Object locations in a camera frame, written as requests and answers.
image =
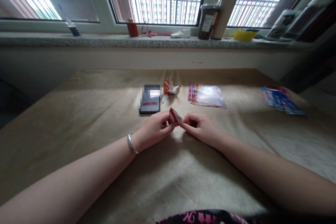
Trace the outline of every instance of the bottle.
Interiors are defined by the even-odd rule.
[[[134,23],[133,19],[128,19],[127,29],[128,29],[128,33],[129,33],[130,37],[138,37],[139,36],[137,24]]]
[[[77,36],[80,36],[81,34],[79,33],[76,25],[70,21],[70,19],[68,19],[67,17],[65,17],[65,20],[66,20],[66,25],[69,27],[71,33],[73,36],[77,37]]]
[[[299,13],[300,11],[296,10],[283,10],[266,37],[279,39],[286,32],[287,28],[293,23]]]
[[[203,4],[201,6],[202,19],[199,26],[198,38],[209,40],[212,30],[214,29],[218,13],[221,11],[220,5]]]
[[[331,4],[334,0],[312,0],[302,11],[298,18],[283,34],[281,39],[292,41],[296,40],[306,30],[310,24]]]

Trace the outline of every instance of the red bottle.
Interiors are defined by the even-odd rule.
[[[134,23],[133,19],[128,19],[127,28],[128,28],[128,33],[130,37],[139,36],[137,24]]]

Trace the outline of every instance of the phone screen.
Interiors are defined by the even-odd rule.
[[[160,111],[160,85],[145,85],[141,97],[140,114],[154,114]]]

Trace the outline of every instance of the colorful paper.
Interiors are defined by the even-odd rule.
[[[294,103],[287,89],[266,85],[261,90],[266,105],[284,111],[286,114],[298,116],[307,115]]]
[[[198,106],[226,109],[221,89],[213,85],[190,82],[188,101]]]
[[[169,83],[169,80],[167,78],[163,84],[163,93],[161,95],[162,103],[164,103],[168,99],[169,95],[177,95],[180,89],[181,89],[181,85],[174,87],[173,79],[171,79]]]
[[[183,123],[183,119],[173,108],[170,108],[169,114],[170,122],[177,122],[177,124],[181,126],[181,124]]]

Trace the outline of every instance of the clothing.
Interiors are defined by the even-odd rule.
[[[196,210],[184,212],[162,219],[155,224],[194,223],[194,224],[249,224],[258,223],[256,220],[248,222],[236,214],[220,210]]]

